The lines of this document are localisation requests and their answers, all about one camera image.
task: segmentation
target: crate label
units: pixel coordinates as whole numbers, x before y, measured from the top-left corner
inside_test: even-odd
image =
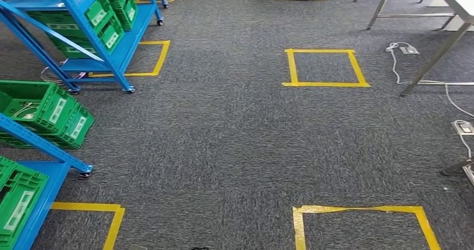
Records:
[[[87,118],[86,117],[80,117],[79,122],[74,128],[73,133],[71,134],[71,137],[76,139],[77,136],[80,134],[80,131],[84,127],[84,124],[86,124]]]
[[[46,26],[53,30],[79,30],[79,27],[73,23],[47,23]]]
[[[94,48],[86,48],[86,47],[82,47],[84,48],[86,51],[90,52],[90,53],[96,53],[96,50],[94,50]],[[73,47],[66,47],[66,52],[67,53],[78,53],[80,51],[78,51],[77,49],[73,48]]]
[[[115,41],[119,38],[119,35],[117,33],[113,33],[113,35],[108,39],[106,46],[108,49],[110,49],[114,44]]]
[[[99,13],[94,17],[94,19],[92,19],[92,25],[97,26],[102,21],[102,19],[104,19],[105,15],[107,15],[107,12],[105,12],[104,10],[99,11]]]
[[[133,16],[135,15],[135,9],[131,8],[129,11],[129,19],[130,21],[133,21]]]
[[[23,195],[21,195],[20,201],[16,205],[12,215],[10,216],[9,220],[7,221],[3,229],[9,230],[11,232],[16,229],[16,227],[20,223],[21,218],[23,217],[23,214],[25,214],[28,204],[30,204],[31,199],[33,199],[34,194],[35,194],[34,191],[23,192]]]
[[[61,115],[61,112],[63,112],[65,105],[66,99],[59,98],[59,101],[56,104],[56,108],[54,109],[53,114],[49,117],[49,121],[52,124],[56,124],[56,122],[58,122],[59,116]]]

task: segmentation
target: blue shelf frame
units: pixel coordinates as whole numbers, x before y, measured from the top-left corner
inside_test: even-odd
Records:
[[[99,40],[92,27],[88,23],[84,12],[95,0],[7,0],[0,1],[0,21],[2,21],[33,53],[58,76],[72,92],[78,92],[80,87],[76,83],[82,82],[116,82],[123,91],[134,92],[135,88],[125,78],[125,70],[138,47],[138,43],[145,33],[149,22],[155,14],[157,25],[163,24],[156,0],[149,0],[150,4],[139,4],[138,15],[131,31],[127,31],[116,49],[109,54],[105,46]],[[66,37],[49,29],[43,24],[35,21],[22,11],[69,11],[79,28],[84,32],[97,52],[97,56],[89,53]],[[41,44],[19,23],[18,16],[30,24],[43,30],[49,35],[55,36],[62,42],[76,48],[90,58],[67,59],[63,65],[56,64]],[[74,78],[70,72],[101,72],[112,73],[108,78]]]
[[[0,113],[0,129],[6,131],[17,139],[34,146],[38,150],[55,159],[55,161],[20,162],[26,167],[49,176],[45,188],[41,192],[31,215],[26,220],[25,226],[13,247],[13,250],[26,250],[30,249],[33,245],[49,209],[51,208],[51,204],[54,202],[69,169],[74,168],[79,173],[90,174],[92,172],[92,166],[85,164],[62,149],[59,149],[52,143],[49,143],[25,127],[4,116],[2,113]]]

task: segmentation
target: wheel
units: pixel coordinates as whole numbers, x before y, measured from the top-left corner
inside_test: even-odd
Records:
[[[91,177],[91,175],[92,175],[92,172],[90,172],[90,173],[80,173],[79,177],[80,178],[89,178],[89,177]]]

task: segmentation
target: electrical cable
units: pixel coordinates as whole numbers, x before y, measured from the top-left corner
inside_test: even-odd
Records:
[[[400,44],[405,44],[408,46],[409,49],[415,49],[415,47],[411,46],[409,43],[406,43],[406,42],[393,42],[393,43],[390,43],[390,46],[387,47],[385,49],[386,52],[388,53],[391,53],[392,54],[392,57],[394,59],[394,64],[392,66],[392,72],[395,74],[395,76],[397,77],[397,81],[396,83],[398,85],[400,84],[408,84],[408,83],[411,83],[411,81],[406,81],[406,82],[400,82],[400,75],[398,74],[398,72],[396,71],[396,68],[397,68],[397,57],[395,56],[395,52],[394,52],[394,49],[398,48],[400,46]],[[455,107],[457,108],[458,110],[460,110],[461,112],[465,113],[466,115],[469,115],[471,117],[474,117],[474,115],[472,113],[469,113],[467,112],[466,110],[460,108],[458,105],[456,105],[456,103],[451,99],[451,96],[449,95],[449,89],[448,89],[448,85],[446,84],[446,82],[442,82],[442,81],[420,81],[420,82],[431,82],[431,83],[441,83],[444,85],[444,91],[446,92],[446,96],[448,97],[448,100],[449,102]],[[464,121],[464,120],[455,120],[454,121],[454,124],[468,124],[469,122],[467,121]],[[472,152],[471,152],[471,148],[469,147],[469,145],[466,143],[466,141],[464,140],[464,137],[462,134],[459,134],[459,137],[461,138],[461,141],[462,143],[464,144],[464,146],[467,148],[467,155],[468,155],[468,160],[470,161],[471,158],[472,158]]]

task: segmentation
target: floor outlet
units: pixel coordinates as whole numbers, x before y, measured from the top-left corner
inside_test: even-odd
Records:
[[[474,135],[474,126],[469,122],[452,122],[459,135]]]
[[[403,54],[420,54],[415,47],[400,47]]]

